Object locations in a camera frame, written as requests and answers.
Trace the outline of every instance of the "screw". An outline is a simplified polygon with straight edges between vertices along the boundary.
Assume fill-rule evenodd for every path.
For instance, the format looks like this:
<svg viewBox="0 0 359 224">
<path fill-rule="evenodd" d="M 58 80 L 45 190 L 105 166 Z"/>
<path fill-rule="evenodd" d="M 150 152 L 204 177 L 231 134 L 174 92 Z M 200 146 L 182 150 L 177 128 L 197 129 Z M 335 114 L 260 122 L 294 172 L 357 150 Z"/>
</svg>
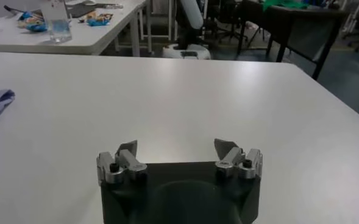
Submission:
<svg viewBox="0 0 359 224">
<path fill-rule="evenodd" d="M 119 171 L 119 165 L 117 163 L 110 163 L 110 171 L 111 173 L 115 173 Z"/>
<path fill-rule="evenodd" d="M 252 161 L 249 159 L 244 160 L 243 167 L 244 168 L 252 168 Z"/>
</svg>

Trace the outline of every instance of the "desk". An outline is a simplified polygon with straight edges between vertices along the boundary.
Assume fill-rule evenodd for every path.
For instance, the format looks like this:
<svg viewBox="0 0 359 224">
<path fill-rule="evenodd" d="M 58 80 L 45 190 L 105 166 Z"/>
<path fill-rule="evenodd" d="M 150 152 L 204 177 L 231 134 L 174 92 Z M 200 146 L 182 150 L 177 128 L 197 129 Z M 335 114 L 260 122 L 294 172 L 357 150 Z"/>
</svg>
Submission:
<svg viewBox="0 0 359 224">
<path fill-rule="evenodd" d="M 0 53 L 1 88 L 2 224 L 102 223 L 99 152 L 215 161 L 213 138 L 262 150 L 257 223 L 359 223 L 359 114 L 294 65 Z"/>
<path fill-rule="evenodd" d="M 97 9 L 97 13 L 112 13 L 113 18 L 108 26 L 90 27 L 72 19 L 71 33 L 73 39 L 61 44 L 49 41 L 49 34 L 31 33 L 17 27 L 17 16 L 0 18 L 0 52 L 27 52 L 50 54 L 87 54 L 99 55 L 114 38 L 130 23 L 133 56 L 140 56 L 138 42 L 137 12 L 147 7 L 148 49 L 151 47 L 150 0 L 97 0 L 97 3 L 118 3 L 123 9 Z"/>
</svg>

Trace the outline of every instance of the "black chair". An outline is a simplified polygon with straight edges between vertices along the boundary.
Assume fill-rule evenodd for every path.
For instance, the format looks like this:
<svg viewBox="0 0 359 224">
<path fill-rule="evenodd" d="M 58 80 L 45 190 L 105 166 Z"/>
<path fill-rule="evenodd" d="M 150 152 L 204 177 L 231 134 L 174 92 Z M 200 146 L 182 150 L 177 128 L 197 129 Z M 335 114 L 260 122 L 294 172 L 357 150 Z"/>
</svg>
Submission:
<svg viewBox="0 0 359 224">
<path fill-rule="evenodd" d="M 234 37 L 237 40 L 240 39 L 240 34 L 235 31 L 235 26 L 240 25 L 239 16 L 236 11 L 237 3 L 234 0 L 220 0 L 219 2 L 210 1 L 208 4 L 208 17 L 217 19 L 220 23 L 230 24 L 230 30 L 226 30 L 220 27 L 217 27 L 217 31 L 222 31 L 220 33 L 216 32 L 215 37 L 218 39 L 219 43 L 225 37 L 229 37 L 229 41 Z"/>
</svg>

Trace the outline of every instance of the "metal gripper jaw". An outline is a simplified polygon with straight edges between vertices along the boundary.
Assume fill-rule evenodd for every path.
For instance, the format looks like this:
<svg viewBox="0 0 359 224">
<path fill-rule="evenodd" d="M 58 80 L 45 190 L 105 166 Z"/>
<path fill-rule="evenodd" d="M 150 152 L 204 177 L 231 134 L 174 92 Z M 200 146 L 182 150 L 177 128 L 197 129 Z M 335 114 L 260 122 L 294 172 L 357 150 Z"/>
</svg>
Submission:
<svg viewBox="0 0 359 224">
<path fill-rule="evenodd" d="M 252 179 L 256 175 L 261 177 L 263 155 L 259 149 L 251 149 L 246 154 L 234 142 L 215 139 L 215 149 L 220 161 L 216 164 L 216 174 L 222 178 L 231 177 L 238 171 L 238 177 Z"/>
<path fill-rule="evenodd" d="M 121 144 L 114 158 L 110 152 L 100 153 L 96 158 L 98 184 L 120 184 L 125 175 L 134 181 L 145 181 L 147 165 L 137 161 L 136 153 L 137 141 Z"/>
</svg>

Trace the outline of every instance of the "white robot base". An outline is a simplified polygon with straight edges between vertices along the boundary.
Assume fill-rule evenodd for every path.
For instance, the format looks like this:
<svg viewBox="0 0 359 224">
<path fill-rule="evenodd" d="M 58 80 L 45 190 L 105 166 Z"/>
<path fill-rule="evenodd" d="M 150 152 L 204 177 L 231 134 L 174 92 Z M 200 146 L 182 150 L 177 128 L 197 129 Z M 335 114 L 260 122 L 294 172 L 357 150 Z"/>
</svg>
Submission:
<svg viewBox="0 0 359 224">
<path fill-rule="evenodd" d="M 163 47 L 163 58 L 211 60 L 210 52 L 201 45 L 189 44 L 186 50 L 176 50 L 176 46 L 178 44 Z"/>
</svg>

